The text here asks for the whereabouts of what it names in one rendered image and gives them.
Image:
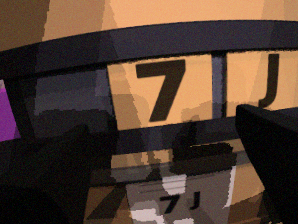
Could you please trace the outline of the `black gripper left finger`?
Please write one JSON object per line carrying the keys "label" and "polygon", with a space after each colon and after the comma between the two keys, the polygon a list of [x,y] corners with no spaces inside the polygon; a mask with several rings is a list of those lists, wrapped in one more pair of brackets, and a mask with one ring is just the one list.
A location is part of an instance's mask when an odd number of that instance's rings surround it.
{"label": "black gripper left finger", "polygon": [[84,224],[92,149],[76,125],[0,175],[0,224]]}

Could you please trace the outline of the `tan wooden sloped board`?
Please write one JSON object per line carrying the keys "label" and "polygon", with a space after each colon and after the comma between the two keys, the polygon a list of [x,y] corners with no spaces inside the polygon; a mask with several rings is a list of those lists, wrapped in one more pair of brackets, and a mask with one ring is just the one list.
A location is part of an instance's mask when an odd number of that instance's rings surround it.
{"label": "tan wooden sloped board", "polygon": [[[21,161],[86,124],[84,224],[134,224],[124,181],[235,167],[227,224],[282,224],[225,117],[223,49],[298,47],[298,0],[0,0],[0,80]],[[212,119],[117,131],[109,60],[212,53]]]}

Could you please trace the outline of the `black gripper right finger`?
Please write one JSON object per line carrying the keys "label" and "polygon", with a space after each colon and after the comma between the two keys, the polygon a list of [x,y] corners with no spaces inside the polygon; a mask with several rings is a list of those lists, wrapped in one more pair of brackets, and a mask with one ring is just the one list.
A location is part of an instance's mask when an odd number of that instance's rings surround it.
{"label": "black gripper right finger", "polygon": [[234,127],[282,224],[298,224],[298,117],[243,103]]}

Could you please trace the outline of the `grey paper ticket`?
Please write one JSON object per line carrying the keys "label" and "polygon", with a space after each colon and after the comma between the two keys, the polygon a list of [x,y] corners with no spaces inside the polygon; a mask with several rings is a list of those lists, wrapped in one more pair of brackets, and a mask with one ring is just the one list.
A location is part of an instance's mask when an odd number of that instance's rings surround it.
{"label": "grey paper ticket", "polygon": [[124,181],[134,224],[227,224],[235,167]]}

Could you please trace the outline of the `tan letter tile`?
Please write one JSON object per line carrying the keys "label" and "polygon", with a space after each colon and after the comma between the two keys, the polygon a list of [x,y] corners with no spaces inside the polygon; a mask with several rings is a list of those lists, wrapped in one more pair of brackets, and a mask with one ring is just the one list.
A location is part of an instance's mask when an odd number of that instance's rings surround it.
{"label": "tan letter tile", "polygon": [[298,47],[223,49],[225,117],[235,105],[298,108]]}

